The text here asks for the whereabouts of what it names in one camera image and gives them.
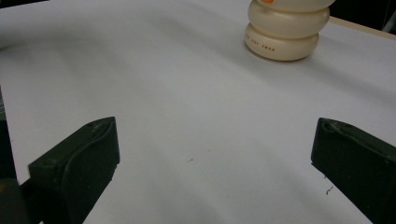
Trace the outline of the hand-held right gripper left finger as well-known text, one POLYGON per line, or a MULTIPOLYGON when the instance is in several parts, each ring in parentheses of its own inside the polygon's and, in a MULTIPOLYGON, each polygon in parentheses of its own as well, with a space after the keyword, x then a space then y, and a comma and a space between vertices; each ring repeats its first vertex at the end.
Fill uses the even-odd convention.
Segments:
POLYGON ((120 163, 113 117, 92 121, 29 165, 44 224, 82 224, 120 163))

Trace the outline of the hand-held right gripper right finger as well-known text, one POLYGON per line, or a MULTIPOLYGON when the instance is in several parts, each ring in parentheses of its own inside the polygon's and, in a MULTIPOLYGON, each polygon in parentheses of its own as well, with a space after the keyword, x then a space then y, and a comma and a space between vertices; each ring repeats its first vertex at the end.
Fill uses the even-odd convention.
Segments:
POLYGON ((373 224, 396 224, 396 147, 320 118, 311 161, 373 224))

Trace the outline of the white table sheet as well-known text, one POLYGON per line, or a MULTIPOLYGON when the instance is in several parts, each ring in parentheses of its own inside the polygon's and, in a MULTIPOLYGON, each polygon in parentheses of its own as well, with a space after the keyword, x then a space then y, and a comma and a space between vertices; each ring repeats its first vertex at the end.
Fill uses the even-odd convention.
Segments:
POLYGON ((16 170, 114 117, 120 165, 86 224, 370 224, 317 169, 317 122, 396 146, 396 41, 330 22, 297 62, 245 45, 249 0, 0 9, 16 170))

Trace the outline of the wooden table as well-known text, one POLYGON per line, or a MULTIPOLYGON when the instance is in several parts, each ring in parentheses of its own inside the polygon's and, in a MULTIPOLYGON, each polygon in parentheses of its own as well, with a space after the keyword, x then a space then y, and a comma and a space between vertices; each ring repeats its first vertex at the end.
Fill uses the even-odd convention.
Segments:
POLYGON ((329 22, 337 24, 337 25, 341 25, 353 30, 358 30, 358 31, 362 31, 364 33, 367 34, 372 34, 372 35, 377 35, 377 36, 381 36, 381 37, 385 37, 391 40, 395 40, 396 41, 396 35, 393 34, 389 34, 386 32, 382 32, 382 31, 378 31, 376 29, 370 28, 370 27, 366 27, 354 22, 350 22, 350 21, 345 21, 345 20, 341 20, 335 17, 330 16, 329 22))

